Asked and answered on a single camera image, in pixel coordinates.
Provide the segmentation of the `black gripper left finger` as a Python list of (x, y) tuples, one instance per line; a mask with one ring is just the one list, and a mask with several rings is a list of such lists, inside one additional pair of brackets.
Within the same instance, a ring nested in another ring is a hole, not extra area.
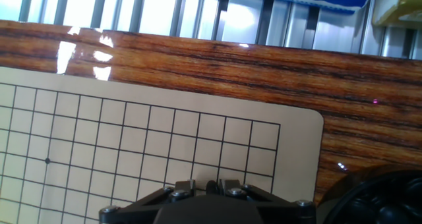
[(153, 223), (165, 205), (195, 196), (195, 180), (177, 181), (174, 187), (160, 188), (126, 207), (110, 205), (102, 208), (98, 212), (99, 223)]

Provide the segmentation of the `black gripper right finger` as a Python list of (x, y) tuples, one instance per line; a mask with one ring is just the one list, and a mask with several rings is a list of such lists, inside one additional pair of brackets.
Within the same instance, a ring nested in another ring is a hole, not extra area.
[(263, 223), (316, 223), (316, 207), (309, 200), (289, 202), (257, 186), (233, 179), (220, 179), (218, 191), (222, 196), (250, 204)]

